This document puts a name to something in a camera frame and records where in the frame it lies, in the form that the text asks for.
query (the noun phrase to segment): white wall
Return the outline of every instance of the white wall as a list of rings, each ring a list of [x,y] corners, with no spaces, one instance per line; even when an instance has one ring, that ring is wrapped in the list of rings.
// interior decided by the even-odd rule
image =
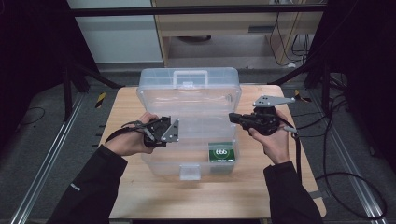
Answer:
[[[151,7],[150,0],[68,0],[71,8]],[[161,63],[153,16],[76,18],[96,63]]]

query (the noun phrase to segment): plastic container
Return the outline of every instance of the plastic container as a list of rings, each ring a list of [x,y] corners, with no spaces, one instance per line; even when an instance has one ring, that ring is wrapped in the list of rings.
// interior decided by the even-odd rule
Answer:
[[[233,171],[239,157],[234,112],[241,96],[234,68],[154,68],[141,73],[137,96],[150,113],[179,119],[179,141],[157,147],[142,160],[155,175],[201,175]]]

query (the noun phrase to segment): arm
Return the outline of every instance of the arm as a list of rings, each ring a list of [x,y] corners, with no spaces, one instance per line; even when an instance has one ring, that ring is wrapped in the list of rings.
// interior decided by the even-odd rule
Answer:
[[[157,118],[146,112],[139,120],[147,123]],[[122,157],[152,153],[153,149],[144,145],[140,132],[118,135],[99,146],[66,189],[47,223],[108,223],[127,165]]]
[[[260,142],[274,166],[264,169],[265,181],[270,195],[271,219],[275,224],[323,223],[320,212],[301,184],[289,156],[289,134],[281,124],[277,132],[263,136],[249,129],[252,137]]]

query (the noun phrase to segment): horizontal black bar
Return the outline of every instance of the horizontal black bar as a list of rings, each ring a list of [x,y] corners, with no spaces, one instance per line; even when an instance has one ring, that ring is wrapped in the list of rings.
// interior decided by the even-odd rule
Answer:
[[[142,16],[176,14],[219,14],[259,12],[314,12],[325,11],[327,5],[241,5],[241,6],[193,6],[193,7],[117,7],[117,8],[74,8],[55,12],[74,17]]]

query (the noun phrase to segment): black jacket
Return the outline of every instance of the black jacket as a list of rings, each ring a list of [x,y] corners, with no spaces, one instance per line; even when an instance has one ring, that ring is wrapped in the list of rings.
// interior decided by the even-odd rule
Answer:
[[[69,185],[48,224],[109,223],[127,161],[100,146]],[[273,223],[322,223],[290,162],[264,169]]]

